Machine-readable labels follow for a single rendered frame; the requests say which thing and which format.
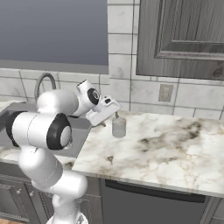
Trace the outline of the glass cup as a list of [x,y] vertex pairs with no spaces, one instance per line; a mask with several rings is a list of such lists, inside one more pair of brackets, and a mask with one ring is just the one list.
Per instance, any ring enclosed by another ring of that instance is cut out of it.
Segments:
[[123,117],[115,117],[112,120],[112,135],[116,138],[126,135],[126,120]]

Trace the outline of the grey window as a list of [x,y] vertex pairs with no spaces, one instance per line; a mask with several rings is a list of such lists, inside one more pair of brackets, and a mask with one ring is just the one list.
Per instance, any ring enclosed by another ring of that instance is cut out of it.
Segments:
[[107,0],[0,0],[0,67],[107,74]]

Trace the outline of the grey lower cupboard door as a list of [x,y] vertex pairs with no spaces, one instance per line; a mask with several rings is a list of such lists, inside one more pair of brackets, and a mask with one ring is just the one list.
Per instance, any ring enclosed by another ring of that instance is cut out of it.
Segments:
[[15,181],[0,179],[0,214],[20,221],[25,221],[26,214],[17,190],[22,186]]
[[52,203],[53,195],[34,188],[31,183],[26,183],[25,186],[29,195],[30,192],[34,192],[34,195],[30,196],[32,204],[36,210],[40,223],[46,224],[54,214]]

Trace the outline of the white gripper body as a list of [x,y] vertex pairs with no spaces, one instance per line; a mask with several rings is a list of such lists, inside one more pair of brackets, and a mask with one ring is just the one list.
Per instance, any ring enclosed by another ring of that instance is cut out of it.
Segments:
[[86,118],[93,126],[97,126],[121,108],[115,100],[101,100],[99,104],[86,113]]

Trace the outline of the dark grey dishwasher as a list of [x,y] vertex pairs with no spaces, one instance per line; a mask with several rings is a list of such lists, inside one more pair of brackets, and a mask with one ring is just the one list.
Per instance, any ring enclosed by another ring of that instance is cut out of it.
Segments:
[[209,197],[102,179],[104,224],[200,224]]

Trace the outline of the grey wooden upper cupboard door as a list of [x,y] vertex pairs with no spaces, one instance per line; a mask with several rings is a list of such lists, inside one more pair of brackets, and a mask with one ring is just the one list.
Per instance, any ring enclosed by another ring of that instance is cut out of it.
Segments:
[[141,0],[136,73],[224,81],[224,0]]

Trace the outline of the grey steel sink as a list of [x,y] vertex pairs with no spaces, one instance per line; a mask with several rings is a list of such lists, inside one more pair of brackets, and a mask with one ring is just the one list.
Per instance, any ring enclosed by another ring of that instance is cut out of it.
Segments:
[[[34,103],[29,102],[0,101],[0,147],[18,150],[18,147],[14,146],[8,138],[5,129],[5,120],[15,111],[36,112],[37,108]],[[84,116],[79,118],[69,116],[67,119],[72,127],[72,145],[68,149],[53,150],[52,153],[77,158],[91,130],[91,124]]]

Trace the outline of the grey lower cupboard run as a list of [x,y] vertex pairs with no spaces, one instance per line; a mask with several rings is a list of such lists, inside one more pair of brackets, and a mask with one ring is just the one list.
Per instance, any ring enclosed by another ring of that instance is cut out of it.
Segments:
[[220,200],[209,224],[224,224],[224,199]]

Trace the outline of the grey wall socket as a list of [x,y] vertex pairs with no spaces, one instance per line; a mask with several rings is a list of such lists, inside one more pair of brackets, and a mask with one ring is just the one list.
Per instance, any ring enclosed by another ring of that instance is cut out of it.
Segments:
[[170,102],[172,98],[173,85],[161,84],[158,100],[160,102]]

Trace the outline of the grey curved tap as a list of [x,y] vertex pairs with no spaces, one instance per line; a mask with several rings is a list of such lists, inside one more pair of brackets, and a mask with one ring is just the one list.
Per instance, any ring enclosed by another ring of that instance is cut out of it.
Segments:
[[40,88],[40,85],[41,85],[42,81],[44,80],[44,78],[49,78],[50,82],[52,84],[52,89],[56,89],[56,82],[55,82],[55,79],[53,78],[53,76],[50,73],[42,73],[38,77],[35,88],[34,88],[35,101],[37,101],[37,99],[39,98],[39,88]]

